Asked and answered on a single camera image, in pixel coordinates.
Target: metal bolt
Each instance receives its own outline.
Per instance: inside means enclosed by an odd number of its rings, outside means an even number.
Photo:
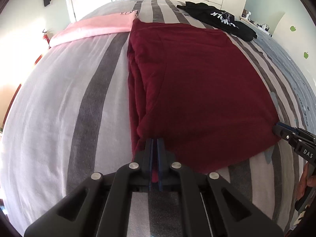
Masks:
[[[210,177],[211,179],[216,180],[216,179],[219,178],[219,174],[218,174],[217,172],[211,172],[211,173],[209,174],[209,177]]]
[[[172,167],[172,168],[175,168],[175,169],[179,169],[179,168],[181,168],[181,163],[179,163],[179,162],[174,162],[174,163],[171,164],[171,167]]]
[[[92,178],[93,180],[99,180],[99,179],[101,178],[101,174],[98,173],[98,172],[95,172],[95,173],[93,173],[93,174],[91,175],[91,178]]]
[[[129,164],[129,168],[131,168],[131,169],[137,169],[138,167],[139,167],[139,165],[136,162],[132,162]]]

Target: graphic print on black shirt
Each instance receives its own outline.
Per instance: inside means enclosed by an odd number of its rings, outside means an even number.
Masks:
[[[205,3],[185,2],[185,6],[177,8],[186,11],[191,17],[240,37],[246,42],[257,38],[256,32],[240,21],[235,21],[235,16],[227,11],[222,11]]]

